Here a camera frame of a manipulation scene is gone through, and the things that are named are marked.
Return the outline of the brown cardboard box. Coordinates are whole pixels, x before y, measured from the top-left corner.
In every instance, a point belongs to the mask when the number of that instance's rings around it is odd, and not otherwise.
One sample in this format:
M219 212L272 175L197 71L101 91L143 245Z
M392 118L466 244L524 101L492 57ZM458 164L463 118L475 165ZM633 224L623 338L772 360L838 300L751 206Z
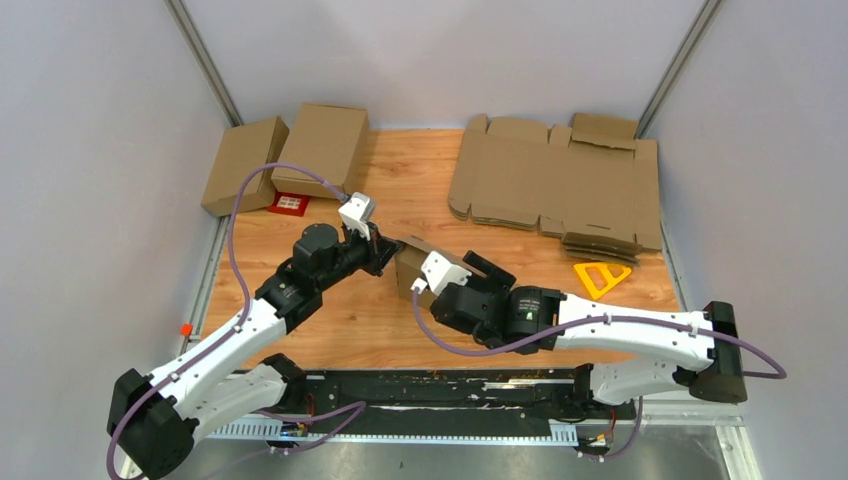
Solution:
M401 244L401 247L393 257L393 260L396 267L398 295L402 299L411 300L411 286L417 278L424 278L420 268L425 258L432 251L437 251L452 263L459 264L461 267L469 270L472 273L472 277L484 277L479 270L468 265L459 256L438 248L419 237L408 235L399 239L398 242Z

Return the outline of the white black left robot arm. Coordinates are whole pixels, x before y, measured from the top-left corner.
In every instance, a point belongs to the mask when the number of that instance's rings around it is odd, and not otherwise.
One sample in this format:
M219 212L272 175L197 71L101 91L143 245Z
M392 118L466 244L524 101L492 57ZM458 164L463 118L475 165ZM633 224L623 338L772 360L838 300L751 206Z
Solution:
M249 413L276 406L298 411L306 400L302 371L283 354L241 379L231 373L291 333L323 305L323 293L358 271L379 277L401 249L368 222L365 232L308 226L292 255L249 295L245 306L194 348L143 375L131 368L115 382L107 420L107 473L117 478L122 450L148 479L161 479L196 444Z

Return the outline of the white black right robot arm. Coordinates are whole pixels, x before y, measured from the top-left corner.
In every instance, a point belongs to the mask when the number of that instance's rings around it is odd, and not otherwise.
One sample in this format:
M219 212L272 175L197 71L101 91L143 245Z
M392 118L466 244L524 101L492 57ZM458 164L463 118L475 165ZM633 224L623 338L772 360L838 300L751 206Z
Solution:
M628 361L576 367L571 403L584 417L673 390L722 404L748 398L735 312L726 302L681 312L604 304L518 286L514 276L474 252L460 263L429 253L410 291L415 304L422 294L433 294L433 318L469 335L479 356L573 348L630 354Z

